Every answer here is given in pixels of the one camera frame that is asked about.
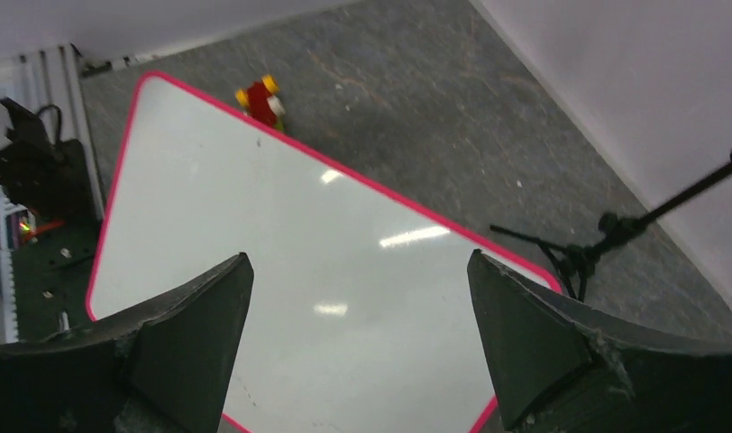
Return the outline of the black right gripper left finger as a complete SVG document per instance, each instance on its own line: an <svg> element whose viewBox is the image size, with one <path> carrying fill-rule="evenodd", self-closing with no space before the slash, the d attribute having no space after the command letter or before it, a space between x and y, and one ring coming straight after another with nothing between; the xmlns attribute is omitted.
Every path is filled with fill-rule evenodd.
<svg viewBox="0 0 732 433"><path fill-rule="evenodd" d="M0 432L116 432L137 412L216 431L253 280L238 253L109 317L0 345Z"/></svg>

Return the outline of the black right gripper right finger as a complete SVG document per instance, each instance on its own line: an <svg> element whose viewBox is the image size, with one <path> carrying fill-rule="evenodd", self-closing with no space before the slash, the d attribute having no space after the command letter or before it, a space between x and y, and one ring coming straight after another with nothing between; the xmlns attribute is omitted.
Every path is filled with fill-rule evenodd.
<svg viewBox="0 0 732 433"><path fill-rule="evenodd" d="M480 250L467 274L507 432L732 432L732 345L611 316Z"/></svg>

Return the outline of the pink framed whiteboard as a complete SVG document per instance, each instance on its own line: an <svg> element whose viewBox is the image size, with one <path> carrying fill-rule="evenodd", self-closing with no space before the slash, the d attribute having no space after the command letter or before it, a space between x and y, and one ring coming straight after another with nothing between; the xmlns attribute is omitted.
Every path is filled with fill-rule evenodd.
<svg viewBox="0 0 732 433"><path fill-rule="evenodd" d="M254 270L226 419L246 432L477 432L497 402L471 304L481 249L550 272L159 72L133 92L87 313L226 257Z"/></svg>

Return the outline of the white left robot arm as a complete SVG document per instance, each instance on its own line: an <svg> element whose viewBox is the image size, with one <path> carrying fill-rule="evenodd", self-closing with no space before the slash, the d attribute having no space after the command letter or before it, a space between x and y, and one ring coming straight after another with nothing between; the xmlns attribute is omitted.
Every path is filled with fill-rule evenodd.
<svg viewBox="0 0 732 433"><path fill-rule="evenodd" d="M0 187L39 217L96 217L84 146L62 138L63 113L54 105L33 112L0 98Z"/></svg>

